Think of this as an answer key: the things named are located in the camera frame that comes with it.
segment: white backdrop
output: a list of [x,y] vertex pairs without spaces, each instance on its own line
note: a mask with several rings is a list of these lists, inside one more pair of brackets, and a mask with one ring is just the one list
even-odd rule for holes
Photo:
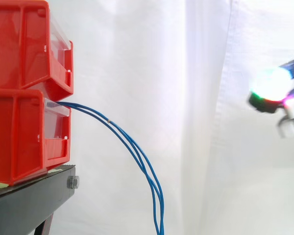
[[[246,104],[294,57],[294,0],[49,0],[74,43],[74,95],[127,131],[162,184],[168,235],[294,235],[294,139]],[[73,112],[80,188],[50,235],[152,235],[148,183],[102,124]]]

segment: led light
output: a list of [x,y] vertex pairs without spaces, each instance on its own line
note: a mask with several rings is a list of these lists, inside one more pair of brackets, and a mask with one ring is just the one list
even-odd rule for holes
[[252,92],[271,101],[283,100],[292,86],[292,75],[284,68],[277,67],[261,72],[252,86]]

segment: nut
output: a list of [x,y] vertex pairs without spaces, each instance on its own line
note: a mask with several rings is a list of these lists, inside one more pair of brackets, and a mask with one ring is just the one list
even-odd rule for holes
[[76,189],[79,186],[79,177],[78,176],[70,176],[68,180],[68,186],[71,189]]

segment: blue cable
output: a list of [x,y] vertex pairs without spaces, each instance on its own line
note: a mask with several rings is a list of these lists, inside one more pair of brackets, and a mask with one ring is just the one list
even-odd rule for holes
[[[161,189],[161,185],[160,182],[152,168],[152,165],[150,163],[150,161],[148,160],[146,154],[142,151],[142,149],[139,147],[139,145],[123,130],[121,129],[117,124],[115,124],[114,122],[110,121],[106,116],[104,116],[102,113],[91,109],[87,106],[83,106],[80,104],[76,104],[76,103],[69,103],[69,102],[58,102],[58,104],[60,105],[64,105],[76,110],[79,110],[83,113],[86,113],[94,118],[96,118],[97,120],[99,120],[102,124],[104,124],[106,127],[108,127],[119,139],[120,141],[126,146],[126,148],[129,150],[129,152],[131,153],[131,155],[133,156],[134,160],[136,161],[137,165],[139,166],[139,168],[141,169],[141,171],[145,174],[147,181],[149,183],[150,189],[151,189],[151,193],[152,193],[152,202],[153,202],[153,217],[154,217],[154,224],[156,227],[156,231],[157,231],[157,235],[164,235],[164,223],[163,223],[163,218],[164,218],[164,197],[163,197],[163,192]],[[83,109],[89,110],[95,114],[97,114],[98,116],[100,116],[101,118],[103,118],[105,121],[107,121],[108,123],[110,123],[111,125],[113,125],[124,137],[125,139],[130,143],[130,145],[132,146],[132,148],[134,149],[135,153],[137,154],[139,160],[137,160],[135,154],[133,153],[133,151],[130,149],[130,147],[128,146],[128,144],[122,139],[122,137],[113,129],[111,128],[111,126],[109,126],[107,123],[105,123],[102,119],[100,119],[99,117],[95,116],[92,113],[89,113]],[[141,152],[141,154],[143,155],[145,161],[147,162],[151,173],[157,183],[157,186],[159,187],[159,190],[157,188],[157,186],[155,185],[155,183],[153,182],[153,180],[150,178],[150,176],[147,173],[146,167],[144,165],[144,162],[139,154],[139,152],[137,151],[137,149],[139,149],[139,151]],[[155,194],[154,194],[154,189],[156,190],[158,199],[159,199],[159,203],[160,203],[160,230],[158,228],[158,223],[157,223],[157,216],[156,216],[156,203],[155,203]]]
[[147,156],[145,155],[145,153],[142,151],[142,149],[139,147],[139,145],[123,130],[121,129],[117,124],[115,124],[114,122],[110,121],[105,115],[103,115],[102,113],[92,109],[92,108],[89,108],[87,106],[84,106],[84,105],[81,105],[81,104],[76,104],[76,103],[68,103],[68,102],[62,102],[63,104],[67,103],[67,104],[71,104],[75,107],[79,107],[79,108],[83,108],[83,109],[86,109],[86,110],[89,110],[97,115],[99,115],[100,117],[102,117],[104,120],[106,120],[107,122],[109,122],[110,124],[112,124],[114,127],[117,128],[118,131],[121,132],[121,134],[129,141],[129,143],[131,144],[131,146],[134,148],[136,154],[138,155],[139,159],[140,159],[140,162],[142,162],[141,160],[141,157],[140,157],[140,154],[136,151],[136,148],[132,145],[132,143],[140,150],[141,154],[143,155],[144,159],[146,160],[150,170],[151,170],[151,173],[153,175],[153,177],[155,178],[156,180],[156,183],[159,187],[159,191],[160,191],[160,195],[161,195],[161,203],[160,203],[160,234],[164,234],[164,224],[163,224],[163,217],[164,217],[164,198],[163,198],[163,193],[162,193],[162,189],[161,189],[161,186],[160,186],[160,183],[158,181],[158,178],[152,168],[152,165],[150,163],[150,161],[148,160]]

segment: red storage bin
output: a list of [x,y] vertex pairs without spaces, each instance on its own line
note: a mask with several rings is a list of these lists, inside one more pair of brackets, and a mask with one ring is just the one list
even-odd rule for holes
[[0,90],[0,183],[14,185],[70,160],[71,111],[37,90]]
[[73,94],[73,44],[43,0],[0,0],[0,89]]

